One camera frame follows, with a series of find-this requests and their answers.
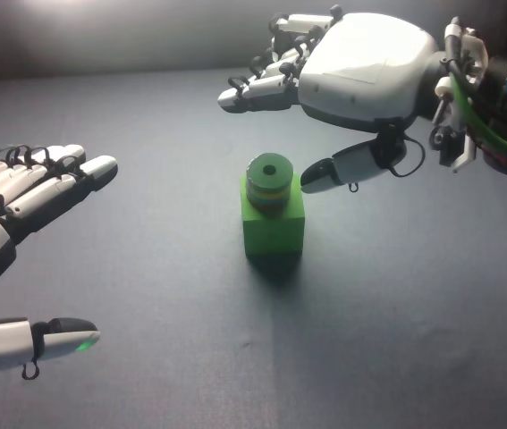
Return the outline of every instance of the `green cube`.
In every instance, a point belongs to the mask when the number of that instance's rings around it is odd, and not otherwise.
[[[293,175],[291,196],[283,213],[277,217],[257,210],[247,199],[246,178],[241,177],[241,218],[247,256],[301,253],[305,235],[305,208],[300,177]]]

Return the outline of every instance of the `gray table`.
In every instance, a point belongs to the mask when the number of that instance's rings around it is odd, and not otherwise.
[[[267,276],[242,250],[249,160],[302,171],[369,136],[225,114],[230,72],[0,82],[0,146],[120,165],[0,279],[0,316],[102,331],[33,383],[0,373],[0,428],[507,428],[507,176],[430,153],[407,179],[307,196],[300,264]]]

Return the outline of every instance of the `robotic hand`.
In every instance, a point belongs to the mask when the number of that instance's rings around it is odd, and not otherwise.
[[[430,147],[454,172],[475,159],[476,147],[507,159],[507,142],[496,135],[507,133],[507,61],[488,60],[484,42],[457,19],[446,28],[445,52],[413,24],[376,13],[343,15],[338,5],[330,16],[277,14],[269,30],[271,47],[252,60],[253,76],[230,78],[232,88],[218,98],[225,111],[301,105],[319,121],[377,133],[311,165],[300,179],[304,192],[358,185],[383,172],[412,174],[425,151],[405,130],[418,116],[434,118]],[[421,157],[399,174],[405,140],[420,146]]]
[[[83,200],[117,174],[111,156],[85,162],[78,145],[0,149],[0,275],[16,258],[15,246]],[[55,318],[33,325],[26,318],[0,320],[0,370],[23,365],[38,377],[38,359],[88,349],[100,332],[86,320]],[[26,364],[36,369],[27,375]]]

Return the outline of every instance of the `stacked rings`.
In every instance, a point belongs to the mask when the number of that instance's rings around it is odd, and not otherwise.
[[[291,195],[292,164],[284,156],[263,154],[255,158],[246,172],[249,202],[261,211],[283,208]]]

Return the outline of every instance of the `gray wall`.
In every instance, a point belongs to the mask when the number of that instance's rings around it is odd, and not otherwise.
[[[327,14],[333,1],[0,0],[0,78],[244,65],[267,46],[274,13]],[[403,18],[439,40],[454,15],[483,30],[491,46],[506,32],[507,0],[347,0],[341,6],[346,13]]]

